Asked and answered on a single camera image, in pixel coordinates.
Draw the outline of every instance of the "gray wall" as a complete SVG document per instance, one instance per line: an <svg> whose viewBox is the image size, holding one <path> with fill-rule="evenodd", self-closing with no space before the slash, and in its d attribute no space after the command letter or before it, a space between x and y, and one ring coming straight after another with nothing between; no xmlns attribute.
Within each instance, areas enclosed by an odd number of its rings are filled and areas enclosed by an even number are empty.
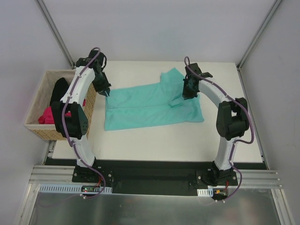
<svg viewBox="0 0 300 225"><path fill-rule="evenodd" d="M273 2L45 0L74 59L100 43L109 60L212 62L238 62Z"/></svg>
<svg viewBox="0 0 300 225"><path fill-rule="evenodd" d="M33 0L2 1L0 27L0 224L10 225L46 146L24 119L44 71L68 65Z"/></svg>
<svg viewBox="0 0 300 225"><path fill-rule="evenodd" d="M262 147L300 224L300 1L285 0L242 68Z"/></svg>

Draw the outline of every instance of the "wicker basket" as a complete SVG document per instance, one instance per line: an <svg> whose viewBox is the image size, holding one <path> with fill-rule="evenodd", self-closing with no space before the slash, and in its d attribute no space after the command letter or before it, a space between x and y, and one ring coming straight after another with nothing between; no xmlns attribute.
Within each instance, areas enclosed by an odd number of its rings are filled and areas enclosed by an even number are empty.
<svg viewBox="0 0 300 225"><path fill-rule="evenodd" d="M25 120L25 127L32 132L36 133L44 140L64 140L61 133L58 133L54 124L39 124L38 118L43 115L44 110L49 106L50 98L56 81L62 77L70 84L74 78L75 70L48 70L46 71L37 93L34 97L32 105L29 109L28 115ZM86 95L86 103L84 113L90 123L95 105L96 91L91 84Z"/></svg>

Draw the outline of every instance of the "white tabletop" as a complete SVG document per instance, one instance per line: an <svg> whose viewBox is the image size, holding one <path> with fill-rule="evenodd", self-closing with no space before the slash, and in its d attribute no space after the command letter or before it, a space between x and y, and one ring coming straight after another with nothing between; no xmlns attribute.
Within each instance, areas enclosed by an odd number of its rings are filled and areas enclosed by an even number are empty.
<svg viewBox="0 0 300 225"><path fill-rule="evenodd" d="M216 82L233 98L243 97L234 63L198 62L203 72L210 72ZM183 75L183 62L109 61L105 68L111 89L160 82L162 72L177 68ZM151 161L213 161L220 136L216 129L218 109L201 94L202 123L181 123L159 127L104 131L105 97L97 95L89 144L97 159ZM248 130L243 139L250 140ZM53 158L73 159L67 141L57 141ZM251 145L239 143L235 162L262 162L255 139Z"/></svg>

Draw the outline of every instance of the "teal shirt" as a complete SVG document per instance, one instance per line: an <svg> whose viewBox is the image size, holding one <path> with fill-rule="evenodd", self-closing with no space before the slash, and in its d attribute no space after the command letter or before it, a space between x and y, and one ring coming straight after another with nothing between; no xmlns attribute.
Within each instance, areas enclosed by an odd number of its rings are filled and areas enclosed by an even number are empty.
<svg viewBox="0 0 300 225"><path fill-rule="evenodd" d="M184 76L173 68L161 74L161 82L111 90L105 104L105 130L203 122L199 95L182 97Z"/></svg>

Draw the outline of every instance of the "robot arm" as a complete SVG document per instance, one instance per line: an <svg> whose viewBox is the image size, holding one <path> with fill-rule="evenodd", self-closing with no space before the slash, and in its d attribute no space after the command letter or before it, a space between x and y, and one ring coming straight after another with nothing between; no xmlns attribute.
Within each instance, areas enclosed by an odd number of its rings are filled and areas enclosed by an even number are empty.
<svg viewBox="0 0 300 225"><path fill-rule="evenodd" d="M191 99L201 92L218 108L216 127L221 136L218 153L212 163L211 172L207 176L202 176L203 182L216 186L220 180L233 174L230 159L232 160L234 157L236 148L234 143L249 129L249 122L241 108L213 85L215 80L210 73L202 73L197 63L190 64L189 67L206 80L199 80L192 76L186 67L187 75L184 79L183 97ZM237 98L236 101L247 109L245 98Z"/></svg>
<svg viewBox="0 0 300 225"><path fill-rule="evenodd" d="M70 139L69 144L71 146L76 145L74 151L78 158L77 165L80 167L86 167L85 164L92 167L95 161L95 156L91 151L86 136L89 122L83 111L84 98L91 83L100 95L107 97L110 93L109 87L111 85L103 72L104 67L102 67L102 62L106 57L100 52L93 60L97 53L98 50L92 50L87 58L80 58L76 62L75 76L69 89L60 102L53 102L51 107L55 128L63 137L67 137L62 121L62 112L65 104L67 104L65 112L71 112L71 117L65 116L64 120Z"/></svg>

